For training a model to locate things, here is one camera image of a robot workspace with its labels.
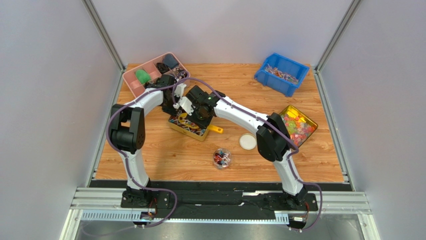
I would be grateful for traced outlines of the yellow plastic scoop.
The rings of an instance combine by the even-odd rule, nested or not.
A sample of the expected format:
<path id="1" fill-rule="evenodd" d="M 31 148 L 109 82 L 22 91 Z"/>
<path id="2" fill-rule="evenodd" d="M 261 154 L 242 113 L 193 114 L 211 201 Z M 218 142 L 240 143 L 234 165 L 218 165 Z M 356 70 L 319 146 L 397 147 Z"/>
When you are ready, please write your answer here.
<path id="1" fill-rule="evenodd" d="M 197 124 L 195 122 L 192 122 L 188 119 L 188 115 L 187 113 L 181 113 L 178 117 L 178 122 L 181 123 L 182 125 L 190 128 L 190 129 L 202 129 L 202 125 Z M 215 133 L 218 134 L 223 134 L 224 130 L 221 127 L 215 126 L 215 125 L 208 125 L 205 129 L 209 130 L 209 131 L 213 131 Z"/>

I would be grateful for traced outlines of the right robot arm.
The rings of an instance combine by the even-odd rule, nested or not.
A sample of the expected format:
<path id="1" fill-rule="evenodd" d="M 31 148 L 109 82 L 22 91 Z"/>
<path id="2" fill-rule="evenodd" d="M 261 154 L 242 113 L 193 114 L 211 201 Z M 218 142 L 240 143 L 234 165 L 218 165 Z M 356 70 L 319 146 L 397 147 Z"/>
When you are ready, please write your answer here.
<path id="1" fill-rule="evenodd" d="M 291 141 L 281 116 L 275 112 L 267 115 L 244 107 L 217 91 L 207 93 L 194 86 L 180 97 L 177 104 L 188 114 L 191 122 L 206 128 L 213 117 L 231 121 L 255 136 L 257 151 L 273 163 L 288 200 L 302 205 L 307 189 L 296 170 L 292 155 L 297 146 Z"/>

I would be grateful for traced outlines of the gold tin of lollipops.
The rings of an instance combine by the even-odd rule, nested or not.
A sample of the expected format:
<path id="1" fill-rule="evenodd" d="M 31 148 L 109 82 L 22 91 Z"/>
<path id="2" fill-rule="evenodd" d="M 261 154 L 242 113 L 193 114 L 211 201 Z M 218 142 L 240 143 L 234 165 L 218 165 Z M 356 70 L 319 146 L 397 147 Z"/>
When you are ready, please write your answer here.
<path id="1" fill-rule="evenodd" d="M 168 125 L 171 129 L 191 137 L 197 141 L 203 142 L 208 133 L 208 129 L 201 129 L 195 123 L 187 119 L 186 112 L 179 112 L 177 115 L 172 115 L 168 119 Z"/>

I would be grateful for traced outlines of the clear glass jar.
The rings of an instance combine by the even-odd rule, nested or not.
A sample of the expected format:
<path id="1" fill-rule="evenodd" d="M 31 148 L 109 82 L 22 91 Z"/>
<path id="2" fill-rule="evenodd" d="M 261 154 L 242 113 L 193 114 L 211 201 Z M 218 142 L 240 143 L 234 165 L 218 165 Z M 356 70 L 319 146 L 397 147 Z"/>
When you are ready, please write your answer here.
<path id="1" fill-rule="evenodd" d="M 226 169 L 231 164 L 232 153 L 225 148 L 219 148 L 213 153 L 212 160 L 217 169 Z"/>

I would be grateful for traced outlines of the white jar lid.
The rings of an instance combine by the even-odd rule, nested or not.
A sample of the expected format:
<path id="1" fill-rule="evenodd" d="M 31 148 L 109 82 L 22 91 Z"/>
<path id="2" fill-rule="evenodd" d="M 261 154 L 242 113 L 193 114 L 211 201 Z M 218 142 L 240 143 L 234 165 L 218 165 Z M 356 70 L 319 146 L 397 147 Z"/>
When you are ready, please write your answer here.
<path id="1" fill-rule="evenodd" d="M 238 143 L 242 149 L 247 151 L 253 150 L 257 146 L 256 137 L 252 135 L 251 133 L 245 133 L 241 135 L 241 137 L 238 140 Z"/>

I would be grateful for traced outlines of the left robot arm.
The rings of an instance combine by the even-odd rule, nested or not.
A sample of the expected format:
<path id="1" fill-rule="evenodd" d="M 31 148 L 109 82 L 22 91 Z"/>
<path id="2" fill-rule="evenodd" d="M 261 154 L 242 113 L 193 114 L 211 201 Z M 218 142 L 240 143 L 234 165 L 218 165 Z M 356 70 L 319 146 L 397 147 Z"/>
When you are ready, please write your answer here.
<path id="1" fill-rule="evenodd" d="M 164 74 L 136 99 L 111 108 L 106 139 L 124 163 L 127 186 L 122 194 L 123 208 L 147 208 L 154 202 L 150 178 L 145 170 L 141 149 L 146 139 L 145 117 L 157 106 L 173 109 L 171 93 L 177 80 Z"/>

